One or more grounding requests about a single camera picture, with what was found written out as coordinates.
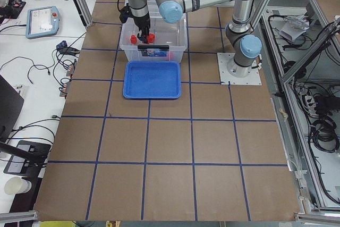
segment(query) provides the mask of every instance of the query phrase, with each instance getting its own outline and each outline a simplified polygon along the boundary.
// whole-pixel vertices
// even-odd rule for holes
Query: transparent container
[[[138,40],[132,44],[130,38],[137,36],[139,30],[132,18],[123,24],[120,48],[125,51],[129,61],[176,61],[181,62],[183,52],[188,47],[185,15],[178,23],[166,23],[162,18],[151,18],[150,33],[155,35],[152,44]]]

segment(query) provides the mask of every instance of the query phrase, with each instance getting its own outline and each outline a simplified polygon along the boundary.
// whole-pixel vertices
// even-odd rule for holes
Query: white cup
[[[5,193],[12,194],[24,194],[32,188],[32,183],[18,176],[15,176],[7,181],[5,184]]]

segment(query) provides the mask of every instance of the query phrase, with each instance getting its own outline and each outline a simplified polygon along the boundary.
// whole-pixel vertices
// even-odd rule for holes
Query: white desk
[[[25,0],[27,2],[25,8],[16,20],[10,20],[3,27],[15,24],[26,24],[27,10],[44,7],[44,6],[57,6],[60,16],[60,29],[55,36],[42,37],[37,39],[26,39],[26,29],[23,27],[5,30],[0,35],[0,66],[17,57],[23,56],[34,60],[36,64],[44,64],[49,66],[53,63],[51,52],[56,48],[62,40],[66,40],[70,45],[76,38],[85,32],[85,28],[79,18],[77,10],[72,0]],[[93,11],[96,0],[86,0],[90,12]],[[83,38],[79,39],[73,47],[81,49]],[[50,69],[51,75],[47,74],[47,70],[33,69],[30,72],[30,78],[34,82],[32,85],[27,79],[27,72],[32,63],[29,60],[17,59],[7,64],[0,71],[0,74],[11,84],[25,85],[23,94],[24,105],[21,114],[16,122],[15,128],[28,123],[48,119],[51,115],[55,114],[60,116],[64,107],[65,99],[59,96],[59,84],[52,76],[53,68]],[[66,71],[61,65],[55,70],[57,78],[65,77]],[[58,127],[57,121],[47,121],[41,123],[56,132]],[[20,131],[16,137],[42,137],[52,140],[52,135],[42,128],[28,128]],[[42,142],[41,140],[28,139],[29,141]],[[18,140],[12,140],[10,145],[17,145]],[[3,172],[6,162],[0,162],[0,171]],[[4,185],[12,175],[0,173],[0,213],[8,213],[12,205],[14,196],[9,196],[4,193]]]
[[[55,37],[78,37],[85,32],[85,28],[80,20],[77,9],[73,3],[73,0],[24,0],[26,6],[20,13],[18,19],[10,20],[4,24],[3,27],[16,24],[26,24],[27,22],[27,10],[35,9],[44,6],[55,5],[60,13],[60,28]],[[92,13],[95,7],[96,0],[86,0],[90,12]],[[23,27],[10,28],[4,30],[2,35],[25,35],[26,29]]]

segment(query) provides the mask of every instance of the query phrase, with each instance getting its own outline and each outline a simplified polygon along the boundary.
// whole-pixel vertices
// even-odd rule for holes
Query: blue plastic tray
[[[126,65],[125,98],[174,99],[181,93],[181,71],[177,62],[131,61]]]

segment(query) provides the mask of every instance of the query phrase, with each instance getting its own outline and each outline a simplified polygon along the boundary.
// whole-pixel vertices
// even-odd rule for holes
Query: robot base
[[[231,75],[227,69],[227,63],[234,57],[234,53],[217,53],[219,76],[221,84],[228,85],[262,85],[258,69],[251,69],[248,76],[238,78]]]

